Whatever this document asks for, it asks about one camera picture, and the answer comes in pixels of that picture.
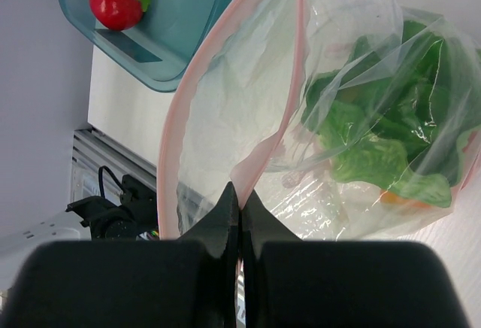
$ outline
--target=transparent plastic bag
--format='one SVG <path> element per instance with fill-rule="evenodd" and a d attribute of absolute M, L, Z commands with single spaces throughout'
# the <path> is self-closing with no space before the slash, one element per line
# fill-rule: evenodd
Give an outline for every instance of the transparent plastic bag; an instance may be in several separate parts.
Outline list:
<path fill-rule="evenodd" d="M 234 0 L 169 111 L 161 233 L 189 229 L 230 180 L 241 207 L 255 188 L 302 238 L 425 226 L 473 167 L 480 81 L 468 37 L 395 0 Z"/>

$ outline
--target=plastic bag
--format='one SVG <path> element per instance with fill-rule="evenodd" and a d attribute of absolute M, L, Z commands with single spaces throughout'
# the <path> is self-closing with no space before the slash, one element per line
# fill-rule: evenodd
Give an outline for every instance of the plastic bag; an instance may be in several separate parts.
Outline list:
<path fill-rule="evenodd" d="M 159 225 L 176 237 L 232 180 L 302 238 L 411 232 L 448 214 L 481 135 L 473 42 L 395 0 L 234 0 L 179 85 Z"/>

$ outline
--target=black bracket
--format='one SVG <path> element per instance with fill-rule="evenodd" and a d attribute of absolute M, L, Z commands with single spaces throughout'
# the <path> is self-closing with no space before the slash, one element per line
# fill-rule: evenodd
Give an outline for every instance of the black bracket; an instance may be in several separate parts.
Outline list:
<path fill-rule="evenodd" d="M 124 193 L 117 206 L 100 196 L 68 204 L 83 218 L 82 226 L 90 227 L 93 239 L 135 238 L 157 227 L 156 193 L 131 175 L 122 178 Z"/>

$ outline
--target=black cable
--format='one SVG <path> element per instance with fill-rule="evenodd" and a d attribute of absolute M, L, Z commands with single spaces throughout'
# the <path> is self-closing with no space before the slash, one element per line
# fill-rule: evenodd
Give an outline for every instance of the black cable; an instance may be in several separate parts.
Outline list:
<path fill-rule="evenodd" d="M 110 170 L 108 166 L 101 166 L 98 168 L 98 187 L 100 188 L 100 196 L 105 199 L 105 188 L 104 188 L 104 170 L 110 175 L 113 182 L 122 190 L 123 193 L 126 192 L 126 189 L 122 186 L 122 183 L 117 176 Z"/>

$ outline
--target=white table surface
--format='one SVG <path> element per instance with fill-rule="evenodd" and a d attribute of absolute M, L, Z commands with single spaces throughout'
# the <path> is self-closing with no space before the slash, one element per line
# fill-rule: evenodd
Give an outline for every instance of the white table surface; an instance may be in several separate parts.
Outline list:
<path fill-rule="evenodd" d="M 156 165 L 173 94 L 155 93 L 98 48 L 93 52 L 89 123 Z M 455 212 L 406 238 L 431 246 L 446 264 L 473 326 L 481 326 L 481 175 Z"/>

